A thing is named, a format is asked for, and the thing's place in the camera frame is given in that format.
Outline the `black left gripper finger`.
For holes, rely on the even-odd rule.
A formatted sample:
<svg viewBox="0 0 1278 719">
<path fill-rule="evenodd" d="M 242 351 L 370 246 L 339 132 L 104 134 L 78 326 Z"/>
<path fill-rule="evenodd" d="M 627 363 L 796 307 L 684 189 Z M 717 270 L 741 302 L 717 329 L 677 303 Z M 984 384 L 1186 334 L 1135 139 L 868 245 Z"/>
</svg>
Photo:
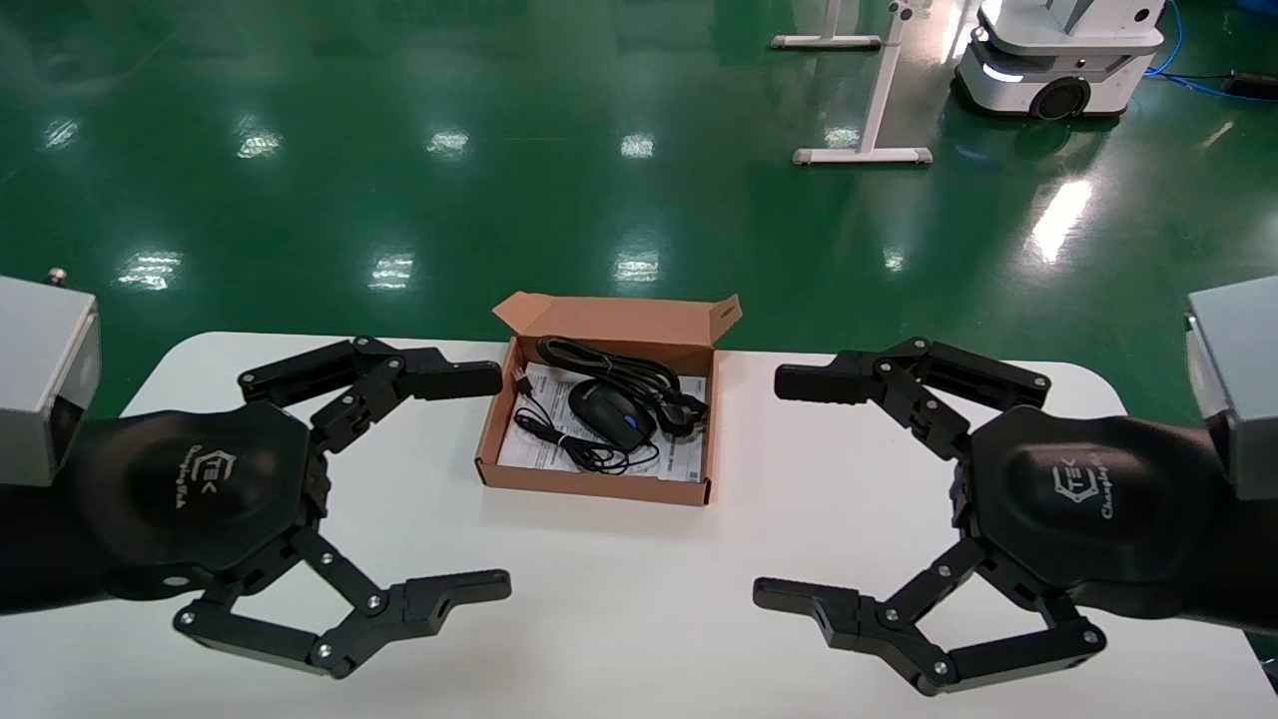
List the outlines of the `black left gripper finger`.
<svg viewBox="0 0 1278 719">
<path fill-rule="evenodd" d="M 501 365 L 452 361 L 438 347 L 392 347 L 355 337 L 248 369 L 239 377 L 248 404 L 288 407 L 328 392 L 337 397 L 311 418 L 314 453 L 339 453 L 408 398 L 426 401 L 498 395 Z"/>
<path fill-rule="evenodd" d="M 242 596 L 259 593 L 302 562 L 350 605 L 336 627 L 313 633 L 236 614 L 234 605 Z M 450 610 L 504 600 L 511 593 L 506 570 L 406 579 L 378 587 L 314 527 L 298 527 L 268 543 L 242 579 L 206 587 L 196 602 L 178 610 L 173 624 L 206 649 L 339 681 L 389 642 L 440 633 Z"/>
</svg>

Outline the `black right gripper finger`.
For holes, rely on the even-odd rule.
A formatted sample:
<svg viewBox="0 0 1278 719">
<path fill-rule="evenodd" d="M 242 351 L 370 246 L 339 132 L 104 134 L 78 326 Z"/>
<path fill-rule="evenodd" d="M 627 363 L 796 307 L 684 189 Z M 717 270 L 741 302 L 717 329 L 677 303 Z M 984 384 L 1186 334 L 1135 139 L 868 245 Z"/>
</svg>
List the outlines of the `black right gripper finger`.
<svg viewBox="0 0 1278 719">
<path fill-rule="evenodd" d="M 773 375 L 776 396 L 805 404 L 875 404 L 943 460 L 970 455 L 970 421 L 935 395 L 1007 412 L 1042 407 L 1044 374 L 962 347 L 911 338 L 881 352 L 843 351 L 826 365 L 785 363 Z"/>
<path fill-rule="evenodd" d="M 886 600 L 852 587 L 773 577 L 755 579 L 753 600 L 758 608 L 815 619 L 827 646 L 881 658 L 928 697 L 1062 672 L 1105 649 L 1105 633 L 1063 593 L 1002 581 L 996 587 L 1022 596 L 1045 619 L 1044 630 L 953 650 L 930 642 L 919 628 L 921 619 L 992 559 L 980 541 L 964 538 Z"/>
</svg>

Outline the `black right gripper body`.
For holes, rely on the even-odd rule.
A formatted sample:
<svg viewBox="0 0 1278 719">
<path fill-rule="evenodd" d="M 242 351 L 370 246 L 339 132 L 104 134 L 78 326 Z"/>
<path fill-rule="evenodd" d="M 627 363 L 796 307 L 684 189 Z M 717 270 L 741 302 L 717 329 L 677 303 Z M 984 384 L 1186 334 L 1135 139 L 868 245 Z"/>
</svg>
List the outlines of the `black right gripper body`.
<svg viewBox="0 0 1278 719">
<path fill-rule="evenodd" d="M 1031 406 L 970 437 L 967 527 L 1030 593 L 1120 617 L 1187 614 L 1190 559 L 1224 502 L 1204 428 Z"/>
</svg>

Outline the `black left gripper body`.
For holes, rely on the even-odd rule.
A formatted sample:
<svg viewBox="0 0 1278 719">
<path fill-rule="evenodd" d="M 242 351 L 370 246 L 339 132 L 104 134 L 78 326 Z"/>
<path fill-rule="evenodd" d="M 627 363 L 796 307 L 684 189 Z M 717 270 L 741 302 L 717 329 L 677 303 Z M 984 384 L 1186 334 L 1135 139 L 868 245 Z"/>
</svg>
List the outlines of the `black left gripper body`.
<svg viewBox="0 0 1278 719">
<path fill-rule="evenodd" d="M 114 599 L 265 587 L 271 554 L 317 527 L 328 490 L 311 429 L 273 404 L 105 420 L 75 442 L 75 510 Z"/>
</svg>

